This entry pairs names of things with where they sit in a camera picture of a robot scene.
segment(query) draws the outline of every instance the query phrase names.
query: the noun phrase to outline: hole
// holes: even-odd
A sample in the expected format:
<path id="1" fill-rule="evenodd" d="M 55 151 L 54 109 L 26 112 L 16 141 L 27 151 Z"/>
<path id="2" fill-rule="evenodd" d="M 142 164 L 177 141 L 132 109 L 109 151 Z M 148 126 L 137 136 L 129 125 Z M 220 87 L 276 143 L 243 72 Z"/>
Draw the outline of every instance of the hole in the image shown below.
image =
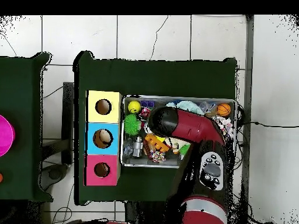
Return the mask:
<path id="1" fill-rule="evenodd" d="M 99 129 L 93 135 L 93 143 L 100 149 L 108 148 L 112 141 L 112 134 L 107 129 Z"/>
<path id="2" fill-rule="evenodd" d="M 100 162 L 95 165 L 95 174 L 101 178 L 105 178 L 110 173 L 110 167 L 105 162 Z"/>
<path id="3" fill-rule="evenodd" d="M 112 105 L 106 100 L 102 99 L 96 102 L 96 112 L 100 115 L 107 115 L 111 112 Z"/>

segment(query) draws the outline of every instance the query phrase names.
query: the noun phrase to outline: dark green tablecloth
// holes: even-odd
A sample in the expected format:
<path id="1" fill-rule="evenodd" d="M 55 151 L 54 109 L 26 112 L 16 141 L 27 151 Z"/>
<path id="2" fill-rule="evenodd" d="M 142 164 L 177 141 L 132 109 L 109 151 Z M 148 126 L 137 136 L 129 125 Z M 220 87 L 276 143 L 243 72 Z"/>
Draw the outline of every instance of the dark green tablecloth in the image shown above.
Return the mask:
<path id="1" fill-rule="evenodd" d="M 89 51 L 74 61 L 75 138 L 79 137 L 79 163 L 76 165 L 76 201 L 164 201 L 176 169 L 122 167 L 115 187 L 83 185 L 85 92 L 101 90 L 122 95 L 157 95 L 235 99 L 234 58 L 212 61 L 126 61 L 95 60 Z"/>
<path id="2" fill-rule="evenodd" d="M 51 201 L 39 188 L 41 162 L 41 71 L 50 54 L 33 58 L 0 57 L 0 115 L 15 128 L 16 138 L 0 157 L 0 200 Z"/>

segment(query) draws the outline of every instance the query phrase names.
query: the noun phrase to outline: green spiky ball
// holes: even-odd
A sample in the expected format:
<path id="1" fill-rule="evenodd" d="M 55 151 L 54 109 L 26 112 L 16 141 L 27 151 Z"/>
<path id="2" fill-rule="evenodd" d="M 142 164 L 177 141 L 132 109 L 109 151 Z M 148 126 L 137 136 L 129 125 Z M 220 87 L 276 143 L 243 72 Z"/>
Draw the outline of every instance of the green spiky ball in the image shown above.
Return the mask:
<path id="1" fill-rule="evenodd" d="M 180 154 L 185 155 L 187 153 L 189 147 L 190 147 L 190 144 L 185 144 L 184 146 L 182 146 L 180 149 Z"/>
<path id="2" fill-rule="evenodd" d="M 124 118 L 124 132 L 130 136 L 135 136 L 141 129 L 141 121 L 137 120 L 135 114 L 126 115 Z"/>

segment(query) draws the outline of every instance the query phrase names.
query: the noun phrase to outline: orange ball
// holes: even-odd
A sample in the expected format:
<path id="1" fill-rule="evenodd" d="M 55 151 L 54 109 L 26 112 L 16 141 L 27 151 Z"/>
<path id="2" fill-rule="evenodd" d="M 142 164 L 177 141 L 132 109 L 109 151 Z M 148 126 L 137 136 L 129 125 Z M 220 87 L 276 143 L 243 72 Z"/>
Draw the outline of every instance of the orange ball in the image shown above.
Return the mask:
<path id="1" fill-rule="evenodd" d="M 229 115 L 231 113 L 230 105 L 226 104 L 226 103 L 222 103 L 222 104 L 218 105 L 217 113 L 222 117 Z"/>

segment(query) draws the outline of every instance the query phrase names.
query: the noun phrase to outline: yellow ball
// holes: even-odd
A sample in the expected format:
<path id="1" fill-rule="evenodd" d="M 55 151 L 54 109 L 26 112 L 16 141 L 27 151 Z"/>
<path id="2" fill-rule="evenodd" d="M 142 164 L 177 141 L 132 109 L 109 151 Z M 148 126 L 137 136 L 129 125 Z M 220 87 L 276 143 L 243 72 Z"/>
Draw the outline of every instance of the yellow ball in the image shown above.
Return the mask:
<path id="1" fill-rule="evenodd" d="M 132 100 L 128 104 L 128 110 L 130 113 L 139 113 L 140 109 L 141 109 L 140 103 L 136 100 Z"/>

